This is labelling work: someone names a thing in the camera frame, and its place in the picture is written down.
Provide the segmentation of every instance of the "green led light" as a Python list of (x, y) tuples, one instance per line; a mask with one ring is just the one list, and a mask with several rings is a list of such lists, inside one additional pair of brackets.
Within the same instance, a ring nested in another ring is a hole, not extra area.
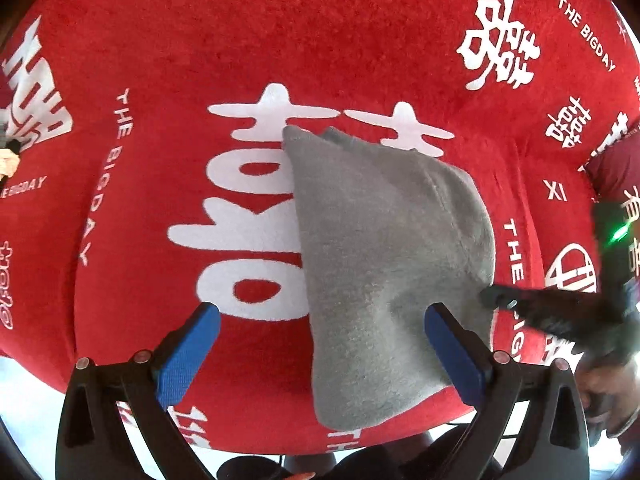
[(629, 232), (629, 224), (624, 224), (620, 229), (618, 229), (613, 236), (611, 237), (612, 242), (617, 242), (618, 240), (622, 240)]

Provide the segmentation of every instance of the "blue rubber tip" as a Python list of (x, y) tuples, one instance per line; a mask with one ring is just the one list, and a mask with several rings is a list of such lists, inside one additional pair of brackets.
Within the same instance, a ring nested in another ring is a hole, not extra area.
[[(459, 336), (464, 336), (464, 329), (453, 316), (451, 319), (458, 326)], [(460, 341), (434, 305), (424, 314), (424, 332), (462, 402), (478, 409), (484, 401), (484, 374), (466, 351), (463, 341)]]
[(220, 311), (211, 303), (158, 370), (156, 398), (164, 410), (179, 404), (220, 334)]

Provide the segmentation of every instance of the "gray fabric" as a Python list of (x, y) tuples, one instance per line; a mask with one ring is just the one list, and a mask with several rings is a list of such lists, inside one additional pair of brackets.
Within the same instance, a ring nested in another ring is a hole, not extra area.
[(449, 384), (423, 332), (441, 301), (488, 343), (495, 241), (464, 171), (334, 128), (284, 129), (314, 339), (318, 421), (376, 426)]

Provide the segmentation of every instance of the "hand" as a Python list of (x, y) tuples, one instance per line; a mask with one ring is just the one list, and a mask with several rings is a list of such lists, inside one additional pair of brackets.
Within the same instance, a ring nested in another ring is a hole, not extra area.
[(607, 421), (607, 435), (618, 436), (638, 415), (640, 373), (634, 360), (626, 366), (592, 368), (585, 359), (581, 359), (575, 371), (575, 381), (585, 410), (590, 405), (590, 393), (615, 397)]

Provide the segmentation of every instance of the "screw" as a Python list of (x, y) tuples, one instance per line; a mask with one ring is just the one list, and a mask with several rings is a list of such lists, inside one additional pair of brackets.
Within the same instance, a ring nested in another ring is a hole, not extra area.
[(88, 357), (81, 357), (78, 359), (78, 362), (76, 363), (76, 368), (78, 370), (84, 370), (85, 368), (87, 368), (89, 365), (89, 358)]
[(494, 361), (498, 364), (505, 365), (509, 361), (511, 361), (511, 356), (507, 354), (507, 352), (503, 352), (502, 350), (498, 350), (494, 352)]
[(554, 364), (556, 365), (556, 368), (558, 368), (558, 370), (560, 371), (567, 371), (569, 369), (569, 363), (562, 358), (558, 358), (556, 360), (554, 360)]
[(133, 356), (133, 361), (139, 365), (146, 363), (149, 359), (151, 359), (151, 352), (149, 350), (140, 350)]

